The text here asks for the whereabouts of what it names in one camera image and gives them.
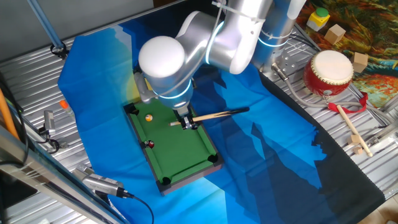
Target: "green felt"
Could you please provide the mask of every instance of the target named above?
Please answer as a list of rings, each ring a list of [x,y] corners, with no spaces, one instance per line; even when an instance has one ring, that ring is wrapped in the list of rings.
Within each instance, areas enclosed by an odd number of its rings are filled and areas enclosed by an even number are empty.
[[[170,127],[169,123],[176,120],[175,115],[159,100],[135,106],[139,114],[131,114],[132,121],[141,141],[155,143],[152,149],[146,148],[146,153],[161,183],[163,177],[174,183],[213,165],[207,158],[216,155],[216,151],[201,126],[197,130],[183,130],[180,125]],[[152,121],[145,120],[147,114],[153,116]]]
[[[320,17],[326,17],[326,16],[329,15],[329,12],[325,8],[318,8],[317,9],[317,15],[320,16]]]

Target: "glowing blue ring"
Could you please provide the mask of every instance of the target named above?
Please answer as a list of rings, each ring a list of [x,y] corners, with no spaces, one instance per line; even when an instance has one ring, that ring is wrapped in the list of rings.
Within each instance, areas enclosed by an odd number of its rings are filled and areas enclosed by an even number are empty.
[[[216,30],[214,31],[214,34],[211,34],[211,38],[210,38],[210,44],[206,49],[206,63],[209,65],[209,54],[210,54],[210,50],[211,50],[211,46],[213,45],[214,39],[216,38],[216,35],[218,33],[218,31],[220,31],[220,29],[222,28],[222,26],[224,25],[224,21],[221,22],[220,24],[218,24],[218,27],[216,28]]]
[[[159,95],[158,96],[163,99],[176,99],[176,98],[184,95],[189,90],[189,88],[191,87],[191,83],[192,83],[192,80],[189,80],[187,88],[182,93],[178,94],[177,96],[159,96]]]
[[[286,42],[284,42],[283,44],[272,45],[272,44],[267,44],[267,43],[265,43],[264,41],[262,41],[262,40],[260,39],[260,37],[259,37],[259,40],[260,40],[260,42],[261,42],[262,44],[264,44],[265,46],[268,46],[268,47],[280,47],[280,46],[283,46],[283,45],[285,45],[285,44],[287,43],[287,40],[286,40]]]

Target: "drum head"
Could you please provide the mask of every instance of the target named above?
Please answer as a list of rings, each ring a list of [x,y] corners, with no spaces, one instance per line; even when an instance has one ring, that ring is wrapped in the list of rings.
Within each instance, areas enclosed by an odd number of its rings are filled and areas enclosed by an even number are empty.
[[[316,54],[311,67],[320,80],[332,85],[348,83],[354,75],[350,60],[334,50],[325,50]]]

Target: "billiard ball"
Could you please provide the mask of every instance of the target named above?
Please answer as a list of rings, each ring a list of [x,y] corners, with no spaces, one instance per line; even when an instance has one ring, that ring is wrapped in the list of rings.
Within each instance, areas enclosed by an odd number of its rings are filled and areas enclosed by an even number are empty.
[[[148,146],[149,146],[150,148],[153,148],[153,147],[155,146],[155,143],[154,143],[153,141],[149,141],[149,142],[148,142]]]
[[[154,119],[154,117],[152,116],[152,115],[150,115],[150,114],[147,114],[146,116],[145,116],[145,120],[146,121],[152,121],[152,119]]]

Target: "red handle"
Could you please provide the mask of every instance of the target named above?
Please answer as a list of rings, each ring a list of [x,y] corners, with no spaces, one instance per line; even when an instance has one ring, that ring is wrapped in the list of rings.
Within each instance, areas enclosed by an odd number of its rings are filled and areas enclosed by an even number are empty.
[[[368,100],[368,94],[364,92],[361,93],[363,94],[363,97],[359,100],[359,103],[362,105],[362,108],[357,111],[351,111],[347,108],[342,107],[345,113],[360,113],[366,110],[366,101]],[[337,106],[334,103],[329,103],[328,108],[334,112],[338,112]]]

